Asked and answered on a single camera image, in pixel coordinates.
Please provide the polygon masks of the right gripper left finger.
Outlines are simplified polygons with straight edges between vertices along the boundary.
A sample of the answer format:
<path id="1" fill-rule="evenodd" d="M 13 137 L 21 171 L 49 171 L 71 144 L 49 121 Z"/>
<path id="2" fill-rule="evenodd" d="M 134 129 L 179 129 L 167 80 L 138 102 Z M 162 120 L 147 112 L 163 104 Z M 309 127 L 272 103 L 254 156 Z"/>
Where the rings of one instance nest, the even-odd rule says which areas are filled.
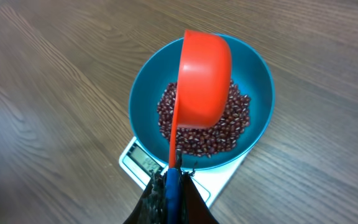
<path id="1" fill-rule="evenodd" d="M 124 224 L 164 224 L 167 221 L 166 175 L 152 173 L 143 194 Z"/>

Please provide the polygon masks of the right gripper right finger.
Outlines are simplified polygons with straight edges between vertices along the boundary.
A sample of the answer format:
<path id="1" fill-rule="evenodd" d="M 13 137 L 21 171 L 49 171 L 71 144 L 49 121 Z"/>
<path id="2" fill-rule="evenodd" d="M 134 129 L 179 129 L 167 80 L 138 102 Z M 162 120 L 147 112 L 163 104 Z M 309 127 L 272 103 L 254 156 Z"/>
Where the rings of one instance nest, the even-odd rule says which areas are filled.
<path id="1" fill-rule="evenodd" d="M 178 222 L 180 224 L 218 224 L 219 222 L 209 211 L 191 178 L 195 170 L 183 172 L 181 161 L 178 162 L 178 168 L 181 174 Z"/>

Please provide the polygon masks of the red measuring scoop blue handle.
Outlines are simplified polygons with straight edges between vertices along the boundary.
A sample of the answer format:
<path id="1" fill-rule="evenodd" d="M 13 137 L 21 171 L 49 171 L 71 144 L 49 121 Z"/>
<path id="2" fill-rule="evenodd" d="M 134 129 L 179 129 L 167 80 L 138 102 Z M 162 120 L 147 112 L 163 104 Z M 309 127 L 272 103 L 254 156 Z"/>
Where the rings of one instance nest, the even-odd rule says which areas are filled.
<path id="1" fill-rule="evenodd" d="M 180 171 L 176 165 L 178 128 L 206 129 L 223 115 L 232 70 L 227 42 L 216 34 L 186 30 L 181 49 L 165 187 L 167 222 L 176 223 Z"/>

